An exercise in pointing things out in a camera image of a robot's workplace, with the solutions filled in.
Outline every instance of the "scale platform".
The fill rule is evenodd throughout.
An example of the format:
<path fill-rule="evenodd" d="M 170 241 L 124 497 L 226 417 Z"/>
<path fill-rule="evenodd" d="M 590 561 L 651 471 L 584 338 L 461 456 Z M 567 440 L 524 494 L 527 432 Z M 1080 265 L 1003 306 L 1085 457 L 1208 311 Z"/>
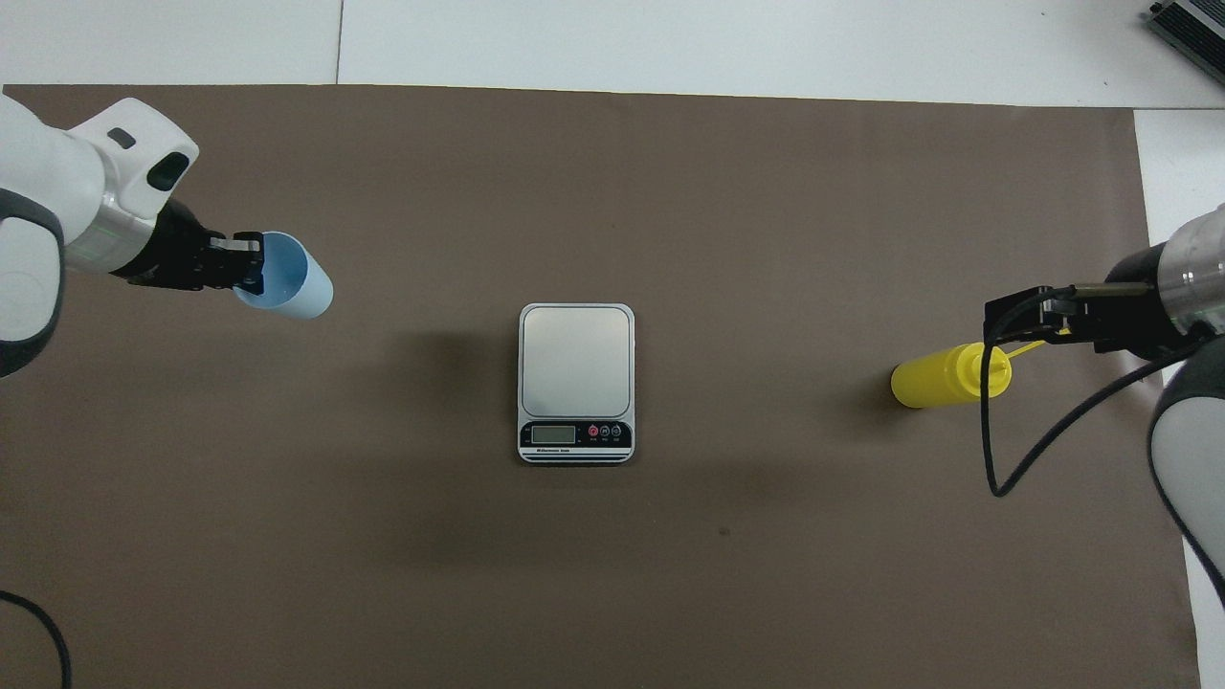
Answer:
<path fill-rule="evenodd" d="M 528 304 L 519 314 L 519 456 L 606 465 L 633 455 L 633 311 Z"/>

